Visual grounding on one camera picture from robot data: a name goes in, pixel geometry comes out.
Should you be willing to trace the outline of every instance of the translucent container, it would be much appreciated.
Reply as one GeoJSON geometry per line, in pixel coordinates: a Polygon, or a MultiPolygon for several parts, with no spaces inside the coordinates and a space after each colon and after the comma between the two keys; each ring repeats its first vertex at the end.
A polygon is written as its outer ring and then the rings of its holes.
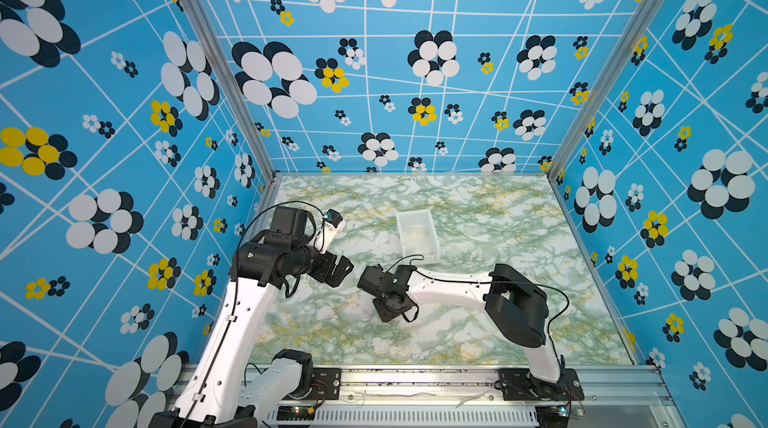
{"type": "Polygon", "coordinates": [[[397,214],[397,229],[400,232],[402,256],[424,255],[422,265],[440,261],[440,243],[437,240],[432,211],[414,210],[397,214]]]}

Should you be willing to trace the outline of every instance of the robotic arm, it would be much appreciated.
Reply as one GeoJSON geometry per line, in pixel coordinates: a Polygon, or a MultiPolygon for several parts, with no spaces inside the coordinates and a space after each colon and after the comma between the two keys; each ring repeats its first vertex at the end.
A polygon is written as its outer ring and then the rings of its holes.
{"type": "Polygon", "coordinates": [[[175,409],[156,414],[150,428],[255,428],[286,395],[301,398],[309,393],[312,355],[282,350],[250,385],[254,404],[237,409],[256,335],[280,289],[285,287],[287,298],[293,296],[304,274],[337,288],[354,268],[347,257],[337,262],[327,250],[346,224],[341,214],[329,210],[321,231],[311,239],[304,235],[308,217],[305,210],[278,206],[270,229],[257,233],[235,253],[224,305],[200,363],[175,409]],[[296,279],[290,293],[288,275],[296,279]]]}
{"type": "Polygon", "coordinates": [[[414,321],[418,306],[429,303],[484,309],[505,338],[522,346],[530,365],[525,389],[540,398],[568,398],[564,361],[548,333],[547,295],[513,267],[499,263],[490,273],[455,275],[413,265],[399,265],[393,272],[367,266],[357,287],[375,297],[373,306],[384,322],[398,316],[414,321]],[[408,319],[406,312],[413,307],[416,313],[408,319]]]}

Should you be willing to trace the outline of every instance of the marble tabletop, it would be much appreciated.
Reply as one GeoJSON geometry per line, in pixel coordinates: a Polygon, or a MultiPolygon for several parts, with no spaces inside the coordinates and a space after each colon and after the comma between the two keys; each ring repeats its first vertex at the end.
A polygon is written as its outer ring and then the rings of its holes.
{"type": "MultiPolygon", "coordinates": [[[[330,251],[355,268],[338,289],[304,276],[293,298],[280,295],[254,363],[293,348],[310,352],[316,364],[527,364],[485,311],[423,305],[413,323],[381,322],[357,281],[367,265],[386,268],[402,256],[396,213],[417,209],[432,211],[441,249],[440,262],[425,269],[475,273],[509,264],[571,299],[552,324],[567,364],[631,363],[543,176],[284,175],[276,203],[287,200],[341,212],[347,225],[330,251]]],[[[544,291],[550,311],[560,311],[564,298],[544,291]]]]}

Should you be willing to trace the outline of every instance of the blue wall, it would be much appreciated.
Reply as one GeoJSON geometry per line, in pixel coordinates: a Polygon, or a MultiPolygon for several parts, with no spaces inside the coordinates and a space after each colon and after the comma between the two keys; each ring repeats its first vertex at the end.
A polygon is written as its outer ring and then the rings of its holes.
{"type": "Polygon", "coordinates": [[[768,424],[766,8],[665,1],[558,178],[688,426],[768,424]]]}
{"type": "Polygon", "coordinates": [[[146,426],[200,356],[264,181],[183,7],[0,0],[0,426],[146,426]]]}
{"type": "Polygon", "coordinates": [[[334,173],[541,173],[638,1],[203,0],[276,169],[334,173]]]}

